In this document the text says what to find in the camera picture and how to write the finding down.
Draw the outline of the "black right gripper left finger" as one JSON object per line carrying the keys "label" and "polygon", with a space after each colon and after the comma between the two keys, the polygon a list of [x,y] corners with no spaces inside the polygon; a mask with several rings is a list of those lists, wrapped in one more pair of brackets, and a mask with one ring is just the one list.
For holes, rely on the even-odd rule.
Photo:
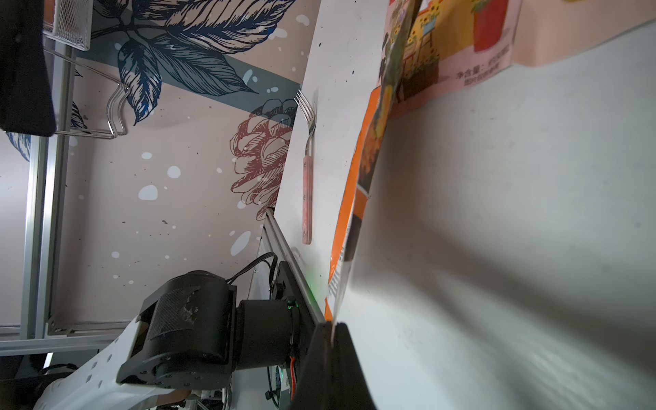
{"label": "black right gripper left finger", "polygon": [[290,409],[333,409],[331,336],[331,322],[316,326]]}

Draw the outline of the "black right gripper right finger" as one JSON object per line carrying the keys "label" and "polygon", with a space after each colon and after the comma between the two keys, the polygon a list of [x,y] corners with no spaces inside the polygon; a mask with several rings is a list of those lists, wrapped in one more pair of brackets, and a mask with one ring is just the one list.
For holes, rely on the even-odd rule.
{"label": "black right gripper right finger", "polygon": [[375,410],[349,328],[337,324],[332,345],[332,408]]}

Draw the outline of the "orange bordered seed bag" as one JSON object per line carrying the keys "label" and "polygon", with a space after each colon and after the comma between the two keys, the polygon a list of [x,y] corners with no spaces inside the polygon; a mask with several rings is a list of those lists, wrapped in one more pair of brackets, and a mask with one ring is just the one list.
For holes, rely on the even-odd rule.
{"label": "orange bordered seed bag", "polygon": [[389,32],[382,48],[379,80],[369,97],[348,171],[331,249],[325,319],[332,323],[337,321],[349,281],[370,196],[372,177],[401,83],[404,51],[420,7],[420,1],[395,1],[389,15]]}

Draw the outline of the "pink storefront seed bag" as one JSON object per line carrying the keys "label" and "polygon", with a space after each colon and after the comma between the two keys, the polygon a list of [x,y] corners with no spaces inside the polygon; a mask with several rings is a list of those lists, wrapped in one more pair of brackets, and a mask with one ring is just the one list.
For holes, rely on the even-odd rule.
{"label": "pink storefront seed bag", "polygon": [[421,1],[402,60],[393,116],[508,68],[521,1]]}

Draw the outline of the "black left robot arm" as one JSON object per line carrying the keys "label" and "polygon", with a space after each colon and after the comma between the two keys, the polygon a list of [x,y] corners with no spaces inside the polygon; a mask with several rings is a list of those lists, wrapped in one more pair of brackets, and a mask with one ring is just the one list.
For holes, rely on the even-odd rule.
{"label": "black left robot arm", "polygon": [[290,363],[307,305],[245,299],[273,222],[316,1],[4,1],[1,142],[27,161],[4,409],[224,408]]}

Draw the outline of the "pink handled fork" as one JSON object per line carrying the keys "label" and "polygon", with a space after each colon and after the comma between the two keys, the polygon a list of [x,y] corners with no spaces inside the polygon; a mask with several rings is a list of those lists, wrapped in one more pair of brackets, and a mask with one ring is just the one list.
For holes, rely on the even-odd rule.
{"label": "pink handled fork", "polygon": [[297,107],[307,121],[309,136],[307,137],[303,157],[303,180],[302,180],[302,243],[312,243],[312,221],[313,221],[313,184],[314,184],[314,135],[316,131],[317,115],[315,108],[302,90],[295,95]]}

